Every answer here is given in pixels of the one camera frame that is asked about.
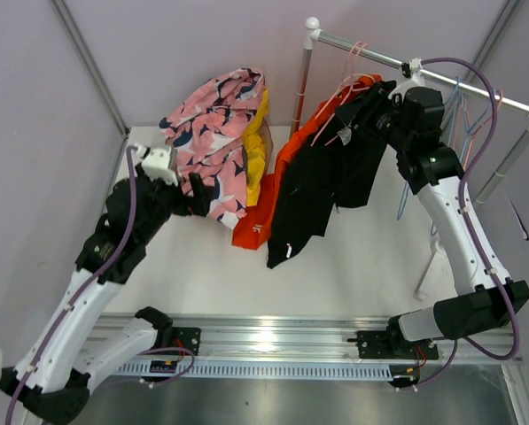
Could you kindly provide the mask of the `blue hanger of patterned shorts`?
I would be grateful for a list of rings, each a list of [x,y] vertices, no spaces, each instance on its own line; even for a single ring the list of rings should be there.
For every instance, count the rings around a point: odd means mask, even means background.
[[[403,186],[403,190],[401,192],[401,199],[400,199],[397,213],[396,213],[396,220],[401,220],[403,213],[405,212],[410,193],[411,193],[410,185],[408,182],[405,182]]]

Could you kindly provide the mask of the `pink hanger of yellow shorts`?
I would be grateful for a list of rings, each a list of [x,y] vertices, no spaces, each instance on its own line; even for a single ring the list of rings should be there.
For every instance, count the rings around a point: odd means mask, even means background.
[[[495,91],[495,94],[496,94],[496,100],[495,100],[495,110],[496,111],[499,111],[501,106],[502,106],[502,102],[503,102],[503,99],[504,99],[504,94],[503,94],[503,91],[502,90],[496,90]],[[492,106],[489,105],[484,112],[481,113],[481,115],[476,119],[475,122],[473,122],[471,124],[471,126],[469,127],[469,129],[467,130],[467,135],[469,137],[469,140],[470,142],[472,142],[477,133],[480,131],[480,129],[485,126],[485,124],[490,121],[492,119]]]

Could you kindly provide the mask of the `pink patterned shorts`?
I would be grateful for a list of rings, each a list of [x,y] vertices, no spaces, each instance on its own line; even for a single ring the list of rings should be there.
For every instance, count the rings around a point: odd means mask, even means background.
[[[194,196],[190,175],[198,175],[213,190],[207,216],[229,229],[246,215],[243,135],[261,116],[265,93],[264,73],[241,67],[208,80],[159,121],[175,150],[183,194]]]

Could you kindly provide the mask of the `black shorts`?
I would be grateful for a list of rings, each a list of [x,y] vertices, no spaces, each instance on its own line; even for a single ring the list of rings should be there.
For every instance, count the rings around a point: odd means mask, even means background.
[[[342,104],[381,81],[377,74],[355,80],[354,92]],[[343,126],[334,112],[307,138],[284,173],[267,241],[269,269],[300,254],[312,237],[325,236],[335,207],[369,202],[386,144],[362,131],[339,135]]]

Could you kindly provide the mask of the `yellow shorts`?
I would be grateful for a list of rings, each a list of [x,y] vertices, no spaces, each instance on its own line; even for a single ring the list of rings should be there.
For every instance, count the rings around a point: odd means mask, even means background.
[[[253,120],[242,134],[245,153],[246,205],[256,206],[261,191],[261,179],[267,170],[267,142],[260,131],[269,112],[269,93],[264,89]]]

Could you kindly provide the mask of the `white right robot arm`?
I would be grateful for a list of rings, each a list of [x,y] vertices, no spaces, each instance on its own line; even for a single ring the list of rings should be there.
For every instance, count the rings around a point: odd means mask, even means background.
[[[418,341],[470,340],[515,326],[529,287],[513,280],[495,255],[472,206],[460,160],[441,141],[440,92],[423,86],[398,90],[392,81],[378,82],[337,107],[335,115],[355,135],[395,150],[399,173],[435,224],[454,278],[455,297],[389,320],[386,349],[401,358]]]

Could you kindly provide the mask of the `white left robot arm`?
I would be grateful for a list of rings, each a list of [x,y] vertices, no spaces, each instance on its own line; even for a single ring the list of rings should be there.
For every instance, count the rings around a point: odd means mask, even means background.
[[[49,424],[72,422],[95,389],[136,355],[180,352],[173,321],[146,306],[117,335],[89,354],[81,348],[107,305],[146,256],[146,246],[173,215],[205,216],[213,194],[199,174],[180,185],[150,180],[141,171],[118,181],[94,233],[85,241],[56,312],[35,346],[15,367],[5,367],[0,390],[13,404]]]

